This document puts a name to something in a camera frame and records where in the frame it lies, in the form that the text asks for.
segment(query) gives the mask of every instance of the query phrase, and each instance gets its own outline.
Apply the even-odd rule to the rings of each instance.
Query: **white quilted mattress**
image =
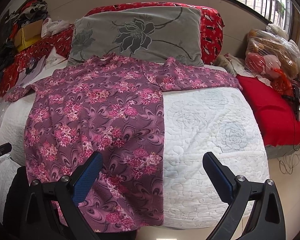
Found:
[[[0,159],[0,222],[3,219],[3,210],[6,203],[7,194],[17,169],[20,167],[17,163],[4,155]]]
[[[41,73],[44,78],[49,72]],[[164,225],[189,229],[214,226],[227,208],[202,167],[211,151],[234,174],[251,181],[269,177],[266,151],[252,110],[235,88],[209,88],[163,93]],[[12,103],[0,127],[0,144],[12,144],[12,159],[24,165],[23,133],[34,94]],[[252,208],[248,205],[246,215]]]

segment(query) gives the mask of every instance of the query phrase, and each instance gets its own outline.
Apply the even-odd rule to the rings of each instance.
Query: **red cushion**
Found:
[[[221,51],[223,33],[222,28],[225,26],[223,24],[222,18],[217,10],[205,7],[205,6],[195,6],[183,3],[172,3],[172,2],[137,2],[137,3],[127,3],[119,5],[111,5],[104,7],[97,7],[89,11],[86,16],[108,11],[122,11],[126,9],[149,7],[149,6],[182,6],[191,7],[201,10],[201,20],[200,20],[200,42],[201,42],[201,52],[202,61],[207,65],[212,65],[213,61],[217,58]]]
[[[286,100],[257,78],[237,75],[265,146],[300,145],[300,122]]]

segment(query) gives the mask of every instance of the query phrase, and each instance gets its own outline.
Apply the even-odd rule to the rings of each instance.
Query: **black cable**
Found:
[[[296,136],[296,127],[295,127],[295,121],[294,121],[294,118],[295,118],[295,115],[292,113],[292,117],[293,117],[293,130],[294,130],[294,133],[293,133],[293,145],[292,145],[292,148],[295,152],[298,152],[300,150],[300,146],[299,146],[299,149],[296,150],[295,149],[295,136]],[[293,153],[292,155],[289,155],[287,156],[286,154],[283,155],[283,160],[279,160],[279,168],[280,168],[280,171],[282,174],[292,174],[293,172],[293,168],[295,166],[297,166],[300,162],[300,158],[299,158],[299,155],[296,154],[296,153]]]

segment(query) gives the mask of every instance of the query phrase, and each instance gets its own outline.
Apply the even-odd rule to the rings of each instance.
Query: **yellow box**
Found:
[[[30,23],[17,32],[14,39],[14,46],[18,52],[29,48],[32,44],[41,40],[42,23],[43,20]]]

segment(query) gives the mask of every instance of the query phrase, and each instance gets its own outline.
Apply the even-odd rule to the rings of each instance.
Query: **red fabric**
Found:
[[[182,6],[191,7],[201,10],[201,24],[200,24],[200,41],[201,41],[201,59],[207,65],[212,65],[213,61],[217,58],[221,51],[223,33],[222,28],[225,26],[220,14],[217,10],[204,7],[188,5],[183,3],[172,3],[172,2],[137,2],[127,3],[119,5],[111,5],[104,7],[97,7],[89,11],[85,16],[100,12],[108,11],[122,11],[126,9],[149,7],[149,6]]]
[[[27,2],[21,9],[21,12],[23,12],[25,9],[27,9],[28,7],[30,7],[32,5],[32,3],[37,2],[38,0],[31,0],[29,2]]]
[[[12,27],[9,39],[11,39],[11,40],[14,39],[14,36],[16,36],[18,30],[19,30],[19,26],[18,26],[18,24],[15,23]]]
[[[48,56],[53,46],[56,47],[59,55],[68,58],[71,50],[72,33],[73,26],[61,33],[46,37],[18,53],[14,58],[14,63],[3,71],[3,77],[0,82],[0,98],[16,84],[19,72],[26,68],[31,58],[39,60],[43,56]]]
[[[300,122],[281,95],[257,78],[237,75],[265,146],[300,145]]]

